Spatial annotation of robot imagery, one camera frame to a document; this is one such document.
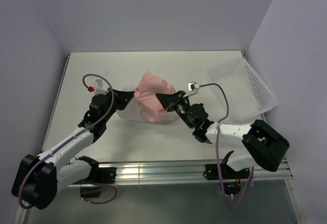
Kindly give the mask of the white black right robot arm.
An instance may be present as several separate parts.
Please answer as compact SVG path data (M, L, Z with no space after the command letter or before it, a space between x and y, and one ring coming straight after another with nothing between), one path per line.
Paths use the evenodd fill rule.
M227 178L238 171L259 166L275 172L290 147L290 143L265 121L257 119L252 124L230 125L209 120L202 103L190 104L195 91L178 91L174 94L157 93L155 96L167 112L176 112L193 130L192 135L201 143L229 143L239 151L231 151L221 162L221 172Z

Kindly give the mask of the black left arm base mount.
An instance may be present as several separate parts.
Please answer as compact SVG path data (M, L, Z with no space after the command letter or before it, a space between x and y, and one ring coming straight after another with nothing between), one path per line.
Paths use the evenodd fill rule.
M82 156L80 158L76 158L76 162L86 162L90 167L90 174L86 179L79 180L78 184L91 184L94 187L80 187L80 196L82 198L82 201L87 202L88 204L93 205L101 205L101 204L107 204L111 201L113 201L117 195L118 190L116 187L114 187L112 184L115 183L116 179L116 167L100 167L99 162L87 157ZM96 202L91 200L92 198L99 198L102 191L105 188L110 188L114 191L113 196L106 200L101 202Z

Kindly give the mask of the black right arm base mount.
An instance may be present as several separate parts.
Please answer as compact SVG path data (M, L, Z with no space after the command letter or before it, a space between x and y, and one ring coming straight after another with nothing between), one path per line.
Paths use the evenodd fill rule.
M229 157L233 153L234 151L228 152L220 163L222 179L232 180L232 182L223 182L225 194L230 196L238 195L242 190L241 180L246 179L250 176L249 168L242 169L240 171L234 171L231 167L227 165ZM205 171L203 172L202 175L208 181L219 180L217 164L206 164Z

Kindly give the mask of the white mesh laundry bag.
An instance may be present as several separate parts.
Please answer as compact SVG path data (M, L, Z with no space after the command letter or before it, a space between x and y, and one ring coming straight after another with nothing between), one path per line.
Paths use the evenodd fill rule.
M116 113L121 119L146 123L166 123L172 122L178 118L176 113L166 112L161 119L155 120L141 109L135 99L133 99L124 110L117 110Z

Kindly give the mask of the pink bra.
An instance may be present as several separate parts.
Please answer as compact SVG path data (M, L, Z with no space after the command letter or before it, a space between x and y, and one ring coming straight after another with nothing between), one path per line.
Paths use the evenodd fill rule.
M168 113L156 97L157 93L174 94L175 88L166 80L146 71L134 90L134 97L142 118L148 123L171 122L177 119L174 113Z

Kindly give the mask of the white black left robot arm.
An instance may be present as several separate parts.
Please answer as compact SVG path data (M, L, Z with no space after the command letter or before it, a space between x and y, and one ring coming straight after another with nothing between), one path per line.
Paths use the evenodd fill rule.
M63 188L76 182L98 185L98 161L77 153L95 143L106 131L117 110L124 110L134 97L132 91L108 90L92 97L89 109L77 128L63 141L38 156L26 155L20 162L11 193L23 209L45 209Z

